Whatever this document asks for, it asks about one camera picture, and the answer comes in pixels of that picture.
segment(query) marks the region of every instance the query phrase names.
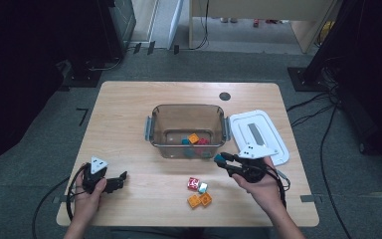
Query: finger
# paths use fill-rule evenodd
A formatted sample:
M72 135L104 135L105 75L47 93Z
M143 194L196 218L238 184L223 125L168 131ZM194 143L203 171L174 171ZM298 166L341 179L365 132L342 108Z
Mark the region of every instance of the finger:
M265 164L267 164L271 168L275 169L275 165L273 164L272 158L270 156L265 157Z
M82 169L82 171L80 171L79 175L77 176L76 178L76 187L83 187L83 175L84 175L84 170Z
M106 187L107 180L106 178L102 178L96 185L95 185L95 191L93 191L92 198L94 200L97 200L100 198L101 193L104 191L104 188Z
M241 175L239 175L237 173L234 173L234 174L232 174L232 177L235 179L235 181L238 183L238 185L240 187L242 187L244 189L247 189L246 186L245 186L246 183L247 183L247 180L243 176L241 176Z

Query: hand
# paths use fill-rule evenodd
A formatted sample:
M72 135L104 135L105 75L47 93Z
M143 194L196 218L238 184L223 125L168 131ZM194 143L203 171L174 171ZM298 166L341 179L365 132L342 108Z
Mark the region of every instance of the hand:
M100 195L106 187L106 179L102 178L96 185L92 194L83 190L83 175L81 171L76 179L75 211L73 221L64 238L83 238L87 227L95 217Z
M272 159L268 156L265 157L265 164L271 168L275 168ZM278 184L274 178L268 174L263 177L263 179L256 183L248 182L244 177L234 173L232 177L237 181L238 185L251 193L256 202L262 207L266 212L269 210L275 210L278 206L284 207L281 202L281 197L279 194Z
M265 157L265 163L272 169L275 169L270 157ZM282 204L278 184L274 178L266 174L261 181L250 183L236 173L232 174L232 177L237 181L240 187L246 189L248 193L251 193L256 202L268 214L279 233L279 238L305 238Z
M81 219L89 224L97 213L100 195L106 187L106 179L102 178L95 185L93 193L88 194L83 190L83 175L84 171L82 170L76 179L76 194L79 195L75 196L76 208L73 220Z

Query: person's right hand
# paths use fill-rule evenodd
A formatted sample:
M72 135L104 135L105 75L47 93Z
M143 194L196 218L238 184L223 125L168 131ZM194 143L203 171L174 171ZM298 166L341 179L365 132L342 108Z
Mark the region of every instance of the person's right hand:
M265 163L271 168L273 166L272 159L268 156L265 157ZM281 197L279 194L278 184L274 178L268 174L263 177L263 179L256 183L248 182L244 177L234 173L232 177L237 181L238 185L251 193L256 202L262 207L266 212L270 210L275 210L278 206L284 207L281 202Z

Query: person's left hand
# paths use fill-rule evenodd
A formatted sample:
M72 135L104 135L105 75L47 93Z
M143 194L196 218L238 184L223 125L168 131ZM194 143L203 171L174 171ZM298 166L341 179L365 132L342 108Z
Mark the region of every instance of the person's left hand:
M97 213L100 195L106 187L106 178L102 178L95 185L95 191L88 194L83 190L83 175L84 171L82 170L76 179L76 194L80 194L75 196L76 207L73 220L80 219L89 224Z
M83 175L84 171L82 170L76 179L76 207L73 221L64 236L65 239L81 239L84 237L87 227L97 213L100 195L106 187L106 178L102 178L95 185L95 191L88 194L83 190Z

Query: floor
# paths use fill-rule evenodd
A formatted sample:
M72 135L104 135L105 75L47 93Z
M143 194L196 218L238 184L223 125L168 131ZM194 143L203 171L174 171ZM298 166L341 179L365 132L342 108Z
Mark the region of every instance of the floor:
M173 49L174 45L178 45L181 50L189 50L189 0L184 0L172 46L168 46L176 5L177 1L171 0L133 0L137 26L131 45L142 43L143 46L148 46L154 41L155 48ZM194 48L204 39L205 21L205 18L193 19ZM253 19L239 19L237 23L221 23L219 18L208 18L207 31L208 41L199 49L201 51L303 54L287 20L277 24L268 24L261 20L259 27L255 28ZM317 47L313 45L307 54L313 56L316 51Z

